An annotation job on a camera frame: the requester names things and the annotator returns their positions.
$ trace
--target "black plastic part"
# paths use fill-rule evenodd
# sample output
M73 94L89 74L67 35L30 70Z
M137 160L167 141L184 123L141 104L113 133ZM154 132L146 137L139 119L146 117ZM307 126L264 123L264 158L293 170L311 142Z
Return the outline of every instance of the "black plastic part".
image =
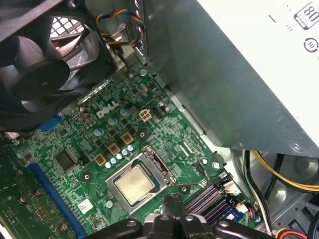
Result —
M135 239L141 235L142 223L135 219L127 218L103 228L84 239Z
M222 239L274 239L274 237L229 219L218 219L213 225L213 233L217 238Z

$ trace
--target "blue pcie slot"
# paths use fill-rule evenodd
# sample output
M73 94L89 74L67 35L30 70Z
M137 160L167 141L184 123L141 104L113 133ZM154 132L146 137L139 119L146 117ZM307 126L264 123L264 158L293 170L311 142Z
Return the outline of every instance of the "blue pcie slot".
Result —
M82 225L76 219L74 214L71 212L69 207L66 205L62 197L56 191L52 183L46 177L42 169L37 163L32 163L28 165L28 168L35 174L37 180L42 184L44 189L47 191L49 196L52 198L56 206L60 209L61 213L65 216L75 233L77 234L78 239L85 237L86 233Z

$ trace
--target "green circuit board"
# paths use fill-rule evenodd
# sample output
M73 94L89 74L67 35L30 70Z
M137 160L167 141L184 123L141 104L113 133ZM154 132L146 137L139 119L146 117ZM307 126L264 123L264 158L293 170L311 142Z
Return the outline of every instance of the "green circuit board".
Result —
M75 233L34 174L8 145L0 146L0 221L14 239L73 239ZM24 197L26 203L20 202ZM62 232L59 227L66 224Z
M18 145L12 146L17 156L27 165L39 164L89 234L129 215L117 205L115 198L108 196L105 180L133 159L146 145L150 145L165 162L177 179L176 184L205 182L205 177L194 167L200 157L208 159L205 169L211 179L218 177L223 171L221 169L218 172L211 167L212 162L217 161L214 154L152 75L140 74L142 69L144 66L139 61L136 62L129 69L134 74L133 79L127 77L116 83L108 79L95 88L95 94L88 100L81 104L74 103L63 110L63 121L58 126L49 132L37 131L32 138L21 140ZM161 108L159 103L163 103L164 107ZM80 107L89 110L91 119L83 122ZM122 108L129 110L128 116L120 114ZM142 110L149 110L152 116L147 122L143 122L139 115ZM109 118L117 123L110 125ZM94 134L97 128L103 130L103 135ZM104 164L99 166L95 161L97 155L103 154L106 161L113 157L108 150L111 144L115 143L121 150L127 148L121 138L126 132L134 138L130 143L134 145L134 151L112 168L106 168ZM66 153L71 155L77 163L64 171L58 163L60 153L62 157ZM83 158L90 162L83 165ZM184 200L200 189L200 186L192 186L190 193L183 195ZM163 195L177 191L178 187L169 187L130 217L143 222L147 215L160 208ZM87 199L89 210L86 208L83 211L79 206ZM106 207L109 201L113 204L111 208Z

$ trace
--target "yellow wire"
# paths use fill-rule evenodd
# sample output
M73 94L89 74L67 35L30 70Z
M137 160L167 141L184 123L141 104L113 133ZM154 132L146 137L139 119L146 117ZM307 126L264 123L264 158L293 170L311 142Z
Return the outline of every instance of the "yellow wire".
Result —
M285 230L285 229L288 229L288 228L281 228L280 230L277 231L276 235L275 235L275 238L278 238L278 235L281 231Z
M264 167L266 167L272 174L276 175L277 177L279 177L281 180L285 181L286 183L293 185L294 187L302 189L302 190L319 192L319 185L308 185L308 184L296 183L294 181L291 181L283 177L279 173L277 173L274 169L272 169L272 167L269 166L269 164L264 160L264 158L261 156L259 152L253 151L253 154L256 156L256 158L260 161L260 163Z

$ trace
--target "fan grille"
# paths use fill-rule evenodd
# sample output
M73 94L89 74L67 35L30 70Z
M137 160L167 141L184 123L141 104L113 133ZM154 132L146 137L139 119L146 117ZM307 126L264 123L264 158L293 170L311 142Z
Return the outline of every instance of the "fan grille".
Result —
M65 17L55 17L53 20L50 37L81 32L83 29L84 27L82 23L77 20Z

